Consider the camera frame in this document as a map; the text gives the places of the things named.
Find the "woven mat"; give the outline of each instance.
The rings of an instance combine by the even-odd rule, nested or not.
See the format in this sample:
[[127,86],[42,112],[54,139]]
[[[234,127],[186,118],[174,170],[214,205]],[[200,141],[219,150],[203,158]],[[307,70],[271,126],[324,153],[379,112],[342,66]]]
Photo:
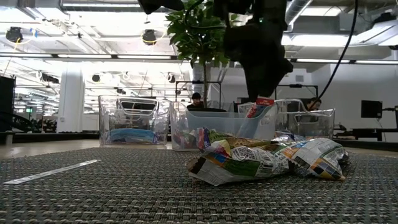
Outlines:
[[0,161],[0,223],[398,223],[398,159],[351,155],[345,182],[283,175],[213,187],[194,152],[93,148]]

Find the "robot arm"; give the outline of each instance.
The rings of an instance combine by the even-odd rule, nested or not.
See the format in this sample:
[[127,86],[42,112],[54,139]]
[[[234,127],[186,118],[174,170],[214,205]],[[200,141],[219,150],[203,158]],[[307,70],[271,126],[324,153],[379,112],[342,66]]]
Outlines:
[[[181,0],[139,0],[139,3],[147,14],[160,6],[183,9]],[[281,45],[287,29],[286,4],[286,0],[214,0],[213,15],[227,22],[229,12],[253,14],[245,25],[227,27],[224,35],[225,55],[242,65],[251,101],[258,96],[271,96],[284,75],[293,71]]]

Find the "snack wrapper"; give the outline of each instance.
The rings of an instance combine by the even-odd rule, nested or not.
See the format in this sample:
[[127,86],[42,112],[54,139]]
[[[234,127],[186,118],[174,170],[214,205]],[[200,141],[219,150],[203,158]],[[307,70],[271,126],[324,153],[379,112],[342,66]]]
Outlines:
[[243,121],[241,128],[238,131],[237,137],[239,138],[253,138],[256,134],[259,125],[258,120],[253,119],[266,114],[268,106],[273,105],[274,100],[259,96],[256,103],[250,108]]
[[348,160],[348,153],[341,144],[330,139],[318,138],[301,141],[282,151],[298,169],[316,177],[345,180],[340,164]]
[[187,163],[189,175],[212,185],[263,179],[289,171],[289,162],[273,141],[235,138],[227,134],[197,130],[197,145],[203,153]]
[[339,162],[347,161],[348,154],[341,145],[329,139],[295,142],[280,136],[278,140],[236,138],[198,128],[202,155],[187,162],[189,175],[215,186],[270,178],[294,169],[300,175],[345,180]]
[[173,140],[180,146],[180,150],[196,148],[197,139],[195,130],[192,130],[190,133],[176,131],[176,134],[173,135]]
[[106,135],[106,144],[156,144],[159,136],[151,130],[121,128],[110,130]]

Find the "transparent container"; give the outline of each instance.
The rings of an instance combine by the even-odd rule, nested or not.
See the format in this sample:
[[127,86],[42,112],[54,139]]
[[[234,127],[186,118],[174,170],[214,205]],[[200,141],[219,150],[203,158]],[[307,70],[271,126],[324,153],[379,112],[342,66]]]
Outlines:
[[275,100],[278,108],[275,132],[305,139],[333,137],[335,109],[307,111],[301,100]]
[[254,103],[243,103],[241,105],[238,105],[238,113],[246,115],[253,105]]
[[242,113],[188,111],[186,106],[175,102],[170,114],[172,148],[176,151],[197,150],[195,132],[198,128],[244,138],[246,136],[242,136],[239,130],[246,127],[253,133],[252,138],[270,140],[275,133],[276,112],[276,106],[269,106],[258,117],[245,118]]
[[99,96],[101,145],[165,145],[169,129],[168,100]]

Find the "ceiling light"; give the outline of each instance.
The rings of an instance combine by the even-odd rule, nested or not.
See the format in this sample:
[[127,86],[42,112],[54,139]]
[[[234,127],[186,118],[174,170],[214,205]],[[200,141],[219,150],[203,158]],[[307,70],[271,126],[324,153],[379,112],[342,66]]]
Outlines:
[[168,74],[167,74],[167,81],[169,81],[169,83],[175,83],[175,77],[174,77],[174,75],[168,73]]
[[118,89],[116,90],[116,93],[119,93],[119,94],[125,95],[125,94],[126,94],[126,91],[124,91],[124,90],[122,90],[122,89],[118,88]]
[[24,40],[20,27],[10,27],[6,32],[6,39],[12,43],[21,43]]
[[155,30],[153,29],[147,29],[145,30],[144,34],[142,35],[142,41],[146,45],[155,45],[156,44],[156,36],[155,36]]
[[[295,62],[302,62],[302,63],[337,63],[337,59],[305,59],[300,58],[297,59]],[[349,63],[349,60],[341,60],[341,63]]]
[[112,58],[111,55],[97,55],[97,54],[58,54],[60,58]]
[[342,47],[348,37],[343,35],[296,35],[292,45],[304,47]]
[[50,75],[47,75],[46,73],[42,73],[41,80],[43,82],[51,82],[51,83],[54,83],[54,84],[59,84],[60,83],[60,80],[58,78],[54,78],[54,77],[52,77]]
[[37,71],[36,72],[36,78],[41,79],[43,77],[42,71]]
[[123,73],[123,80],[130,80],[129,72]]
[[0,57],[33,57],[33,58],[42,58],[42,57],[52,57],[50,54],[20,54],[20,53],[0,53]]
[[93,75],[93,77],[91,79],[92,79],[93,82],[101,81],[101,77],[99,75]]
[[398,65],[398,61],[391,60],[357,60],[355,63],[365,65]]
[[139,7],[138,4],[80,4],[80,3],[64,3],[63,7]]
[[301,16],[338,16],[345,7],[310,6],[306,7]]
[[171,59],[167,55],[118,55],[120,59]]
[[114,87],[111,86],[86,86],[86,88],[90,88],[92,90],[114,90]]

